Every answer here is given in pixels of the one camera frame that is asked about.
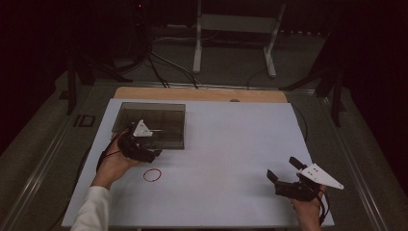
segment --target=gray floor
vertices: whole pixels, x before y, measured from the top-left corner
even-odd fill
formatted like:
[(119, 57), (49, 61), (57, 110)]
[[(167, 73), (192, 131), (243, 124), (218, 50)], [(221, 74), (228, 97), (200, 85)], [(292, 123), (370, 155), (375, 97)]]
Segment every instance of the gray floor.
[[(260, 44), (245, 48), (205, 47), (201, 73), (196, 79), (201, 88), (273, 90), (284, 87), (306, 76), (323, 43), (323, 38), (311, 36), (279, 37), (274, 53), (276, 79), (267, 76)], [(160, 41), (154, 43), (153, 49), (191, 70), (193, 41)], [(144, 62), (125, 75), (135, 80), (132, 86), (160, 86), (149, 66)], [(172, 87), (191, 87), (181, 72), (161, 64), (156, 67)], [(60, 226), (60, 215), (64, 213), (78, 169), (92, 144), (108, 100), (117, 87), (122, 86), (104, 79), (93, 87), (79, 86), (78, 106), (73, 115), (68, 116), (65, 115), (66, 101), (58, 99), (66, 90), (66, 74), (56, 85), (56, 92), (1, 156), (0, 219), (2, 225), (7, 223), (4, 230), (66, 230)], [(343, 191), (329, 190), (336, 225), (323, 230), (408, 230), (407, 197), (347, 90), (342, 99), (342, 128), (337, 128), (327, 116), (330, 100), (311, 94), (315, 86), (316, 82), (287, 92), (287, 97), (295, 106), (312, 159), (345, 185)], [(74, 126), (77, 115), (95, 116), (94, 125)], [(48, 168), (43, 168), (47, 166), (43, 165), (44, 156), (50, 163)], [(42, 172), (46, 174), (38, 179)], [(29, 190), (24, 188), (28, 183)], [(29, 198), (19, 200), (21, 193)]]

